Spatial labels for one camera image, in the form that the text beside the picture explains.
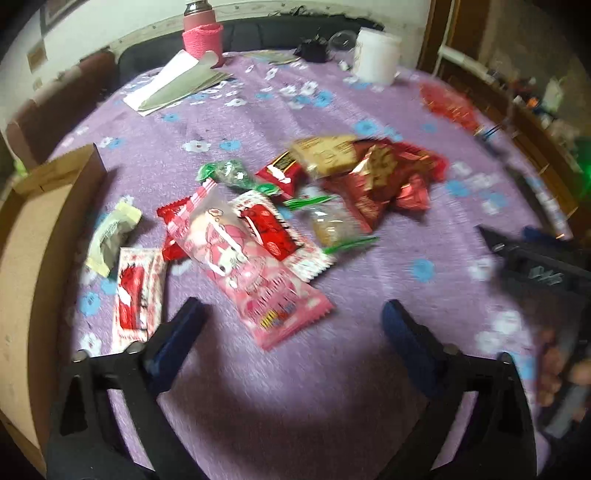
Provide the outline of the right hand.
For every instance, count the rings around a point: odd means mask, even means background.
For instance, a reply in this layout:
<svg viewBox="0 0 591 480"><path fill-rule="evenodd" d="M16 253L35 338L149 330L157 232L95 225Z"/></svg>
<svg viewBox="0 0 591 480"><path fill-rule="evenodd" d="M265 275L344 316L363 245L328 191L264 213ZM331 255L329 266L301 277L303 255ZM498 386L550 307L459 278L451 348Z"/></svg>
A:
<svg viewBox="0 0 591 480"><path fill-rule="evenodd" d="M541 332L540 346L536 399L540 407L549 407L562 386L561 375L565 370L567 357L558 348L556 332L552 329ZM583 360L573 366L568 380L577 385L589 386L590 360Z"/></svg>

